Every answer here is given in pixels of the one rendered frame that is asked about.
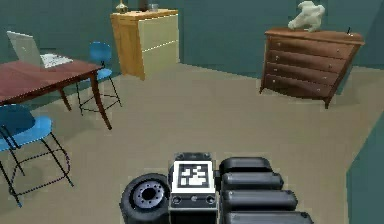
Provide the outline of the white open laptop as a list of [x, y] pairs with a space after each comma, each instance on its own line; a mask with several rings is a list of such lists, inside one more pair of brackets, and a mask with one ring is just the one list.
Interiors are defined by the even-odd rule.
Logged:
[[45, 69], [71, 63], [72, 59], [52, 53], [41, 54], [31, 35], [7, 31], [7, 36], [19, 60]]

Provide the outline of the light wood cream cabinet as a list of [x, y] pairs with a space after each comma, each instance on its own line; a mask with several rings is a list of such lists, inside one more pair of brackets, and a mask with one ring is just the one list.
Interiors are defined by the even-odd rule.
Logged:
[[180, 62], [176, 9], [112, 13], [110, 21], [123, 75], [145, 80]]

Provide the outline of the dark brown chest of drawers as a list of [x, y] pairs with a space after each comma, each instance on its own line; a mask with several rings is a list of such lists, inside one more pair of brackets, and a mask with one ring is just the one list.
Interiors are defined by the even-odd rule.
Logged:
[[328, 105], [364, 45], [358, 33], [272, 28], [265, 32], [260, 89]]

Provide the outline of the white sculpture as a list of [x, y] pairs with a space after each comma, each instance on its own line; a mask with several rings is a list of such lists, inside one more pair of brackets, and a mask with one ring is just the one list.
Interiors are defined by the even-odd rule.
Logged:
[[323, 5], [315, 5], [312, 1], [303, 1], [298, 5], [301, 12], [288, 23], [291, 30], [306, 27], [308, 32], [320, 29], [325, 13]]

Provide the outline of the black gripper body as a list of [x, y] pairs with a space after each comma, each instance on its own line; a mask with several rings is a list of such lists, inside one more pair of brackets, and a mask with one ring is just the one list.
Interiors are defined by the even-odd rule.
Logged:
[[170, 224], [167, 177], [148, 173], [133, 179], [122, 192], [119, 207], [124, 224]]

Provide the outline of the reddish brown wooden table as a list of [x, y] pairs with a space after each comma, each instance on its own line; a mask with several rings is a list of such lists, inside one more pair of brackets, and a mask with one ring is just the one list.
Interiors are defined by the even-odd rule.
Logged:
[[73, 60], [70, 63], [44, 69], [20, 60], [0, 64], [0, 106], [22, 103], [58, 91], [68, 110], [71, 109], [64, 88], [89, 79], [93, 96], [107, 128], [112, 129], [97, 81], [100, 65]]

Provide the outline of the blue chair with black legs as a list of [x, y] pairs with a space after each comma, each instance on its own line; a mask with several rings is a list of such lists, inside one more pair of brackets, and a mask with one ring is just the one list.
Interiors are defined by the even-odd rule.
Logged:
[[[53, 133], [53, 122], [49, 116], [34, 116], [31, 111], [21, 104], [8, 104], [0, 106], [0, 152], [9, 151], [15, 165], [11, 176], [5, 171], [0, 160], [0, 172], [7, 185], [8, 192], [14, 198], [17, 206], [22, 207], [20, 196], [34, 192], [43, 187], [66, 179], [71, 187], [74, 186], [69, 173], [71, 171], [70, 157]], [[40, 141], [47, 148], [47, 152], [36, 154], [23, 160], [18, 160], [15, 152], [23, 146]], [[14, 186], [16, 171], [22, 175], [25, 171], [22, 165], [34, 159], [51, 155], [60, 168], [62, 175], [57, 179], [35, 186], [23, 192], [17, 192]]]
[[[117, 93], [116, 87], [114, 85], [114, 82], [112, 80], [112, 73], [113, 71], [110, 68], [106, 67], [106, 63], [109, 63], [112, 59], [112, 48], [109, 44], [105, 42], [100, 42], [100, 41], [93, 41], [89, 45], [89, 55], [90, 59], [93, 62], [98, 62], [102, 68], [97, 71], [97, 81], [104, 81], [108, 79], [112, 85], [114, 95], [109, 95], [109, 94], [102, 94], [100, 93], [100, 96], [104, 97], [109, 97], [109, 98], [114, 98], [115, 101], [107, 106], [105, 109], [109, 109], [112, 106], [114, 106], [116, 103], [118, 103], [122, 107], [121, 99]], [[76, 86], [76, 93], [77, 93], [77, 100], [78, 100], [78, 108], [80, 110], [80, 114], [84, 115], [84, 111], [89, 111], [89, 112], [98, 112], [95, 109], [90, 109], [86, 108], [85, 105], [89, 103], [91, 99], [94, 97], [90, 97], [89, 99], [82, 101], [80, 97], [80, 91], [79, 91], [79, 84], [75, 83]]]

